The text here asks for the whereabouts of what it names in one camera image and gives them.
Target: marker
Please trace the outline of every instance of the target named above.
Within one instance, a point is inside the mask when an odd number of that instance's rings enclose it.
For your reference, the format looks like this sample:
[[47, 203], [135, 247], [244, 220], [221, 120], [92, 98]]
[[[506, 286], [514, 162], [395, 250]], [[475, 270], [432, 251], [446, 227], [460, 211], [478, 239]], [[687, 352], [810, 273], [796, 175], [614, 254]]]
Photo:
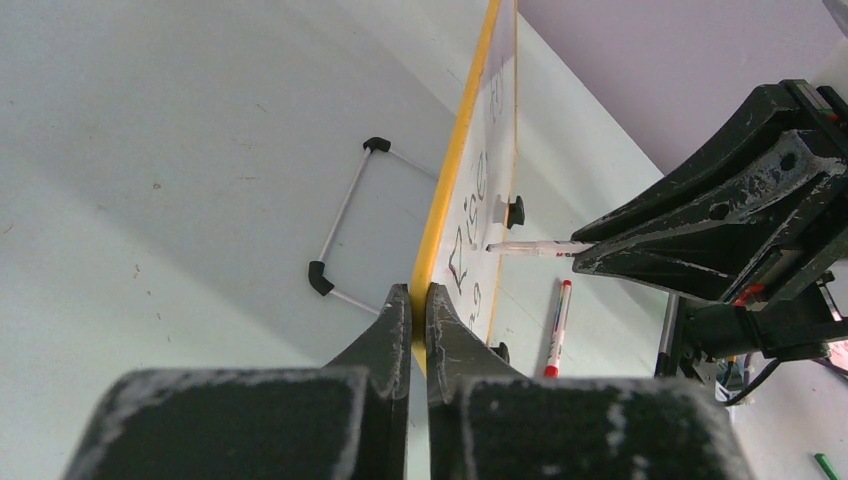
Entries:
[[526, 255], [530, 257], [573, 257], [594, 247], [594, 243], [550, 240], [546, 242], [502, 242], [486, 246], [487, 252], [501, 255]]
[[545, 367], [545, 377], [559, 376], [559, 360], [562, 358], [562, 343], [565, 340], [565, 319], [568, 316], [568, 304], [571, 302], [571, 280], [562, 282], [559, 291], [559, 305], [554, 331], [551, 333], [551, 353], [548, 355], [548, 366]]

